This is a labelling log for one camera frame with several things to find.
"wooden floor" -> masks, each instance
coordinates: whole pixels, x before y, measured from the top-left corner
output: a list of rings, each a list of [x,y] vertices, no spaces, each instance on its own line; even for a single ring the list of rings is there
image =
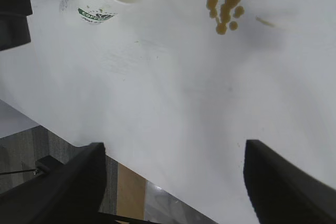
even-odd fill
[[[146,180],[119,164],[117,215],[143,220]]]

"green logo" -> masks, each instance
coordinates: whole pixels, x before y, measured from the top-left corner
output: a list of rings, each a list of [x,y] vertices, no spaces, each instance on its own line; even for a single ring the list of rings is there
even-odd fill
[[[84,16],[85,18],[90,18],[93,20],[98,20],[98,21],[105,21],[108,20],[109,18],[112,18],[114,15],[110,14],[101,14],[101,13],[96,13],[95,16],[83,11],[81,8],[78,8],[78,12],[80,15]]]

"white table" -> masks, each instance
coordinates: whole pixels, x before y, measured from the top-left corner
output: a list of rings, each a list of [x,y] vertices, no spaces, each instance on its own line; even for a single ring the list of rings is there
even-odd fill
[[[0,53],[0,99],[68,142],[104,141],[219,223],[257,223],[247,138],[336,187],[335,0],[242,0],[223,36],[206,0],[145,0],[77,28],[59,0],[32,2],[33,42]]]

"coffee spill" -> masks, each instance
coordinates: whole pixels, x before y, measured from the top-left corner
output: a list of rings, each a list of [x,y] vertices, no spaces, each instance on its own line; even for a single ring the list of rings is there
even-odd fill
[[[265,21],[265,20],[263,20],[263,19],[261,19],[259,17],[256,17],[256,20],[259,21],[260,23],[264,24],[265,26],[269,26],[269,27],[273,27],[273,28],[276,27],[276,25],[274,25],[274,24],[272,24],[272,23],[270,23],[268,21]]]
[[[211,9],[210,10],[210,18],[215,18],[217,17],[217,10],[216,9]]]
[[[235,22],[235,21],[232,21],[232,22],[230,22],[229,27],[230,27],[230,30],[231,30],[231,31],[237,30],[237,28],[238,28],[238,23]]]
[[[227,30],[227,24],[231,21],[230,12],[233,8],[235,8],[241,0],[225,0],[224,4],[220,6],[220,14],[219,17],[215,15],[214,9],[216,9],[216,5],[218,0],[207,0],[206,7],[210,10],[210,17],[216,18],[217,27],[216,31],[218,34],[225,34]],[[238,6],[235,9],[235,13],[233,15],[234,18],[239,18],[245,12],[242,6]],[[229,24],[231,30],[236,30],[238,28],[237,22],[231,22]]]
[[[240,18],[241,17],[241,15],[243,15],[245,13],[245,10],[244,10],[244,8],[242,7],[242,6],[238,6],[238,7],[236,7],[236,9],[235,9],[235,13],[234,13],[234,17],[235,18]]]
[[[218,0],[207,0],[206,2],[206,8],[209,10],[216,9]]]

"black cable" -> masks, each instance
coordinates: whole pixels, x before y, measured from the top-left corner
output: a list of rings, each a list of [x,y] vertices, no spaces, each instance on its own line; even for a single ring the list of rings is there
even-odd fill
[[[1,175],[8,175],[8,174],[15,174],[15,173],[28,173],[28,172],[33,172],[35,171],[36,169],[30,169],[30,170],[17,170],[15,172],[9,172],[9,173],[0,173],[0,176]]]

